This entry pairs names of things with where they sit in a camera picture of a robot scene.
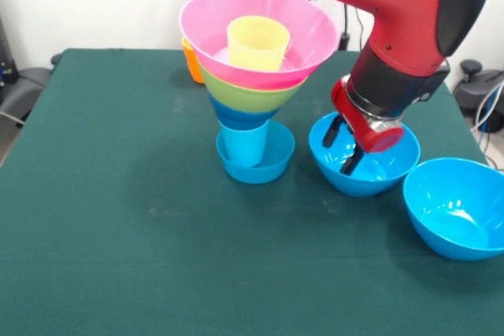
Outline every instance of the yellow plastic cup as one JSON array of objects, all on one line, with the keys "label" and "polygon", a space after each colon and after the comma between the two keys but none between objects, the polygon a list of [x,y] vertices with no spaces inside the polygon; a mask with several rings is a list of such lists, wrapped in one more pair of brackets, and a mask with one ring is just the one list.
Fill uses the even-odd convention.
[{"label": "yellow plastic cup", "polygon": [[205,80],[203,79],[203,76],[199,71],[199,64],[198,59],[196,59],[196,53],[185,37],[182,38],[182,47],[183,53],[185,54],[187,60],[187,68],[191,73],[192,79],[196,83],[204,84]]},{"label": "yellow plastic cup", "polygon": [[278,71],[291,40],[287,28],[274,19],[244,16],[228,25],[229,62],[258,71]]}]

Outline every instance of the blue plastic bowl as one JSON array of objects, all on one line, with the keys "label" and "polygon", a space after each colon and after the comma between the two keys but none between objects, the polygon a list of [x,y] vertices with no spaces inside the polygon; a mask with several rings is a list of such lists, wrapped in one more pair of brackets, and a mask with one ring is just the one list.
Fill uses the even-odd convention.
[{"label": "blue plastic bowl", "polygon": [[322,146],[322,139],[337,115],[337,112],[328,114],[313,125],[309,147],[325,178],[340,192],[352,197],[377,195],[392,188],[417,165],[420,144],[413,132],[402,125],[406,133],[399,143],[384,153],[367,153],[352,175],[340,173],[346,159],[354,153],[355,140],[342,125],[331,148]]},{"label": "blue plastic bowl", "polygon": [[213,110],[219,121],[230,129],[234,130],[252,130],[265,124],[267,120],[275,116],[278,109],[264,113],[242,112],[241,110],[229,108],[222,104],[210,92],[208,96],[213,105]]},{"label": "blue plastic bowl", "polygon": [[420,164],[404,181],[413,226],[439,255],[483,260],[504,252],[504,175],[457,158]]},{"label": "blue plastic bowl", "polygon": [[245,184],[265,184],[278,179],[285,172],[294,152],[295,140],[289,129],[271,120],[265,155],[261,163],[252,168],[242,167],[228,160],[221,133],[217,136],[215,145],[226,172],[233,179]]}]

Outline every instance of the pink bowl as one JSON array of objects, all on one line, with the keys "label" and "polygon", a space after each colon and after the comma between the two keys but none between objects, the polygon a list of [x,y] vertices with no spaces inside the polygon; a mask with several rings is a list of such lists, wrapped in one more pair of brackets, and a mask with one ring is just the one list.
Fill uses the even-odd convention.
[{"label": "pink bowl", "polygon": [[[289,30],[291,41],[278,72],[228,63],[227,27],[247,15],[270,17]],[[298,85],[335,52],[339,41],[334,23],[309,0],[189,0],[180,27],[202,66],[223,81],[255,90]]]}]

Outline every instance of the red robot arm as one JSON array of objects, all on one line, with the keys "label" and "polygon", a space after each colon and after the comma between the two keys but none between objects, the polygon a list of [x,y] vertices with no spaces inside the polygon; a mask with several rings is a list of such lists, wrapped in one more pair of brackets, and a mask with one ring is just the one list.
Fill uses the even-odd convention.
[{"label": "red robot arm", "polygon": [[[403,136],[404,109],[426,101],[450,72],[445,58],[461,44],[486,0],[340,0],[373,14],[368,43],[332,100],[340,116],[324,138],[330,146],[347,123],[361,152],[384,151]],[[356,162],[343,167],[353,171]]]}]

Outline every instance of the table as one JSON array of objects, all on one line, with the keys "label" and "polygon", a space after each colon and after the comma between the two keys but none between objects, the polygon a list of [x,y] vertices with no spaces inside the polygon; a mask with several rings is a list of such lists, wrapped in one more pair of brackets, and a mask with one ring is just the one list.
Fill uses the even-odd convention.
[{"label": "table", "polygon": [[[291,164],[247,186],[181,51],[66,51],[0,170],[0,334],[502,335],[504,259],[444,260],[400,186],[353,199],[317,170],[310,127],[356,57],[280,110]],[[422,160],[484,161],[445,87],[404,120]]]}]

